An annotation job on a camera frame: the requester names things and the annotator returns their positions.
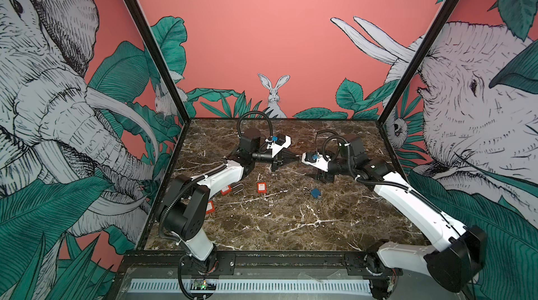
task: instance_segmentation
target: red tag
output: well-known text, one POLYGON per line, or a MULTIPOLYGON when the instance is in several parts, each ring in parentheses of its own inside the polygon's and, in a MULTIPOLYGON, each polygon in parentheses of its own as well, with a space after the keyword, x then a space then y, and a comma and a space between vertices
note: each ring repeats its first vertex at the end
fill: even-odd
POLYGON ((205 209, 205 214, 210 214, 212 212, 215 212, 215 206, 213 204, 213 201, 207 202, 207 208, 205 209))
POLYGON ((265 182, 258 183, 258 193, 265 194, 267 192, 267 184, 265 182))
POLYGON ((229 185, 225 186, 225 187, 222 188, 222 190, 221 190, 222 196, 228 194, 228 193, 231 192, 231 191, 232 191, 232 187, 231 187, 231 186, 229 186, 229 185))

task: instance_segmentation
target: black metal frame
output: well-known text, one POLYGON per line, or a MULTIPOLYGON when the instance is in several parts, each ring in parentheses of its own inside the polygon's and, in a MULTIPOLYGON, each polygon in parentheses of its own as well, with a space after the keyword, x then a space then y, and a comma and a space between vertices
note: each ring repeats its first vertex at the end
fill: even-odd
POLYGON ((183 105, 181 98, 179 98, 178 90, 175 87, 174 81, 172 81, 171 79, 170 72, 168 70, 168 67, 166 66, 166 61, 161 54, 161 50, 159 49, 157 42, 155 41, 155 37, 153 36, 151 27, 146 21, 146 17, 144 16, 142 8, 140 8, 138 0, 124 0, 124 2, 129 12, 131 13, 131 17, 134 20, 134 24, 137 26, 138 31, 142 36, 146 48, 150 53, 151 58, 153 59, 153 62, 155 63, 155 66, 157 67, 160 76, 163 78, 163 81, 166 84, 166 88, 168 89, 168 92, 170 93, 175 106, 177 106, 178 108, 178 112, 181 119, 186 124, 191 120, 191 118, 189 117, 189 114, 187 113, 187 110, 185 109, 185 105, 183 105))
POLYGON ((411 82, 411 79, 413 79, 413 76, 416 74, 416 71, 418 70, 420 64, 427 56, 428 51, 434 44, 441 29, 443 29, 443 26, 447 23, 450 14, 452 14, 452 11, 454 10, 458 2, 459 0, 445 0, 443 2, 443 5, 441 5, 437 15, 435 16, 434 21, 432 22, 430 28, 424 36, 424 40, 422 40, 422 43, 416 50, 413 59, 411 59, 411 62, 409 62, 409 65, 405 73, 403 74, 400 82, 398 83, 398 86, 394 90, 391 99, 389 99, 386 107, 383 109, 383 112, 379 116, 378 121, 381 125, 383 125, 387 121, 388 115, 391 114, 392 110, 400 100, 400 97, 404 93, 405 88, 407 88, 407 85, 409 85, 409 82, 411 82))

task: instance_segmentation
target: elephant tusk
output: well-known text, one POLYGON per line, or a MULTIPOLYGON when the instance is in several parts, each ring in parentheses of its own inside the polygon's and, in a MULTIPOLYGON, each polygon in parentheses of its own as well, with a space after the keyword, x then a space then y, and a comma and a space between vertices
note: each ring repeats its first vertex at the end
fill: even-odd
POLYGON ((34 151, 41 163, 60 183, 77 181, 80 177, 67 163, 60 146, 56 141, 44 141, 34 146, 34 151))
POLYGON ((88 207, 88 210, 98 215, 117 216, 137 209, 145 200, 146 198, 142 197, 131 203, 120 203, 99 196, 99 198, 88 207))
POLYGON ((157 142, 157 138, 155 137, 155 133, 153 133, 150 124, 148 124, 147 121, 145 121, 145 119, 142 118, 135 110, 128 107, 124 103, 92 88, 86 89, 86 102, 92 108, 110 110, 124 116, 125 118, 131 119, 138 126, 140 126, 151 139, 153 149, 155 150, 155 162, 157 162, 159 156, 159 144, 157 142))

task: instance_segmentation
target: white vent slot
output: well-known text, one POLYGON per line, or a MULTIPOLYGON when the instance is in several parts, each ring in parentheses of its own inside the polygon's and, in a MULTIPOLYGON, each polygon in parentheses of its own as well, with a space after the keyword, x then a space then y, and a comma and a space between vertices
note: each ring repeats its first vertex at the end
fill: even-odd
MULTIPOLYGON (((368 280, 282 280, 282 279, 213 279, 217 293, 324 293, 371 295, 368 280)), ((191 280, 183 280, 186 290, 191 280)), ((179 293, 176 279, 132 279, 128 292, 134 293, 179 293)), ((192 291, 192 293, 211 291, 192 291)))

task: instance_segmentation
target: marble tabletop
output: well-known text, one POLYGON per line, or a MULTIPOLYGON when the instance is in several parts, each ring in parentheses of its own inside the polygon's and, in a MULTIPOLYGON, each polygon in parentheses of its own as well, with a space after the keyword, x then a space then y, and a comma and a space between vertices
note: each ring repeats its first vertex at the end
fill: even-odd
MULTIPOLYGON (((218 166, 237 145, 236 120, 195 119, 191 122, 174 174, 204 173, 218 166)), ((266 122, 247 120, 242 130, 256 127, 268 135, 266 122)), ((289 150, 312 151, 315 131, 334 129, 340 134, 359 135, 370 158, 391 161, 374 122, 299 121, 273 122, 273 134, 292 139, 289 150)), ((321 146, 323 135, 318 137, 321 146)), ((330 149, 336 150, 336 142, 330 149)), ((252 173, 232 193, 213 197, 215 212, 205 217, 203 228, 219 250, 364 250, 379 239, 402 244, 426 245, 425 237, 389 202, 353 182, 349 176, 323 184, 305 174, 313 167, 292 163, 271 172, 267 163, 257 163, 252 173), (267 184, 258 194, 257 183, 267 184), (321 198, 310 190, 317 188, 321 198)), ((161 239, 154 222, 146 250, 180 250, 161 239)))

